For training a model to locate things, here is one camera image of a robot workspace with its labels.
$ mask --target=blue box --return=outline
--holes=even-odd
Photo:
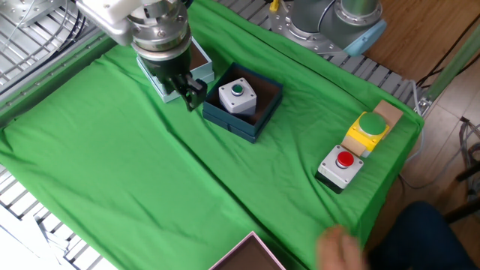
[[[256,94],[256,112],[252,116],[231,115],[221,105],[218,89],[234,80],[245,78]],[[232,63],[225,74],[208,92],[203,103],[203,117],[216,125],[255,143],[280,106],[283,86],[237,63]]]

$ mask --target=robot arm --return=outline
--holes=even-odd
[[[131,45],[167,93],[183,97],[188,110],[205,100],[207,85],[190,73],[191,31],[180,0],[79,0],[76,5],[118,44]]]

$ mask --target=white button box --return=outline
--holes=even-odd
[[[257,106],[257,95],[245,78],[222,85],[218,89],[220,102],[232,114],[252,116]]]

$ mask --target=cardboard box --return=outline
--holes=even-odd
[[[209,270],[285,270],[255,232],[250,232]]]
[[[231,115],[221,105],[218,88],[239,78],[245,78],[256,94],[254,115]],[[280,106],[283,86],[252,70],[232,63],[225,74],[207,94],[203,103],[203,117],[216,125],[255,143],[275,110]]]
[[[190,72],[194,80],[201,79],[205,83],[211,83],[215,80],[215,74],[213,72],[212,60],[202,49],[202,47],[197,43],[195,38],[192,37],[192,44],[190,45],[190,53],[192,56],[192,61],[190,63]],[[150,83],[157,91],[158,95],[162,98],[164,103],[169,103],[170,101],[180,98],[180,94],[176,91],[168,95],[165,91],[164,85],[161,84],[156,76],[153,76],[146,66],[143,64],[142,59],[137,56],[136,62],[138,63],[140,69],[142,69],[145,76],[147,76]]]

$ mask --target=floor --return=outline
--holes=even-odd
[[[462,5],[456,4],[455,1],[434,0],[384,0],[382,3],[390,29],[367,53],[367,56],[403,77],[414,80],[419,80],[426,75],[460,36],[460,33],[480,14],[480,1],[466,0],[462,1]],[[448,57],[441,66],[445,66],[451,58]],[[475,125],[480,124],[480,76],[478,74],[480,74],[480,62],[457,76],[437,99],[425,121],[424,149],[402,170],[403,177],[411,185],[422,186],[434,179],[436,182],[428,187],[414,190],[397,179],[391,186],[385,205],[370,234],[366,250],[382,240],[401,210],[411,202],[426,200],[443,214],[466,202],[466,183],[458,184],[453,181],[454,177],[465,169],[462,157],[458,155],[443,175],[439,173],[460,147],[458,136],[461,126],[460,117],[470,119]],[[468,144],[471,146],[477,142],[480,142],[480,139],[471,136]],[[464,218],[453,223],[451,228],[470,257],[480,267],[480,218],[475,216]]]

